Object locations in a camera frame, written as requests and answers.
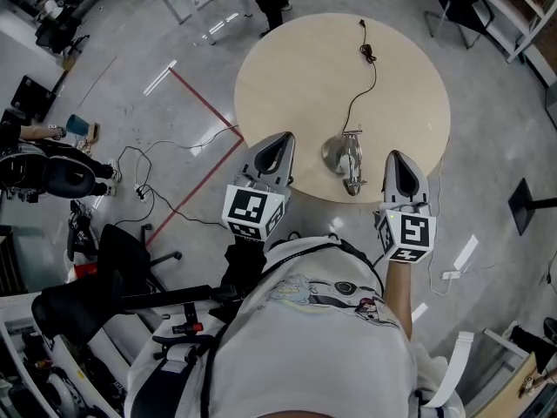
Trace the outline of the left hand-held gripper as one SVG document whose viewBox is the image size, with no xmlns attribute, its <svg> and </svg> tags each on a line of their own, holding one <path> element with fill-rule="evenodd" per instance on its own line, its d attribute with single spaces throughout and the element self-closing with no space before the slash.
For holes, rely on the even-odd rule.
<svg viewBox="0 0 557 418">
<path fill-rule="evenodd" d="M 291 197 L 295 137 L 273 134 L 248 148 L 227 186 L 222 220 L 235 236 L 265 242 L 285 215 Z"/>
</svg>

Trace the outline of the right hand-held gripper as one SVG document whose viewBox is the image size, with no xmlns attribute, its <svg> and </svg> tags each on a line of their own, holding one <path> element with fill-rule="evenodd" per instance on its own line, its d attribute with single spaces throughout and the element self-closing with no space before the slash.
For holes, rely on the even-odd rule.
<svg viewBox="0 0 557 418">
<path fill-rule="evenodd" d="M 393 150 L 386 159 L 382 193 L 375 227 L 384 257 L 421 262 L 433 251 L 437 226 L 425 174 L 411 158 Z"/>
</svg>

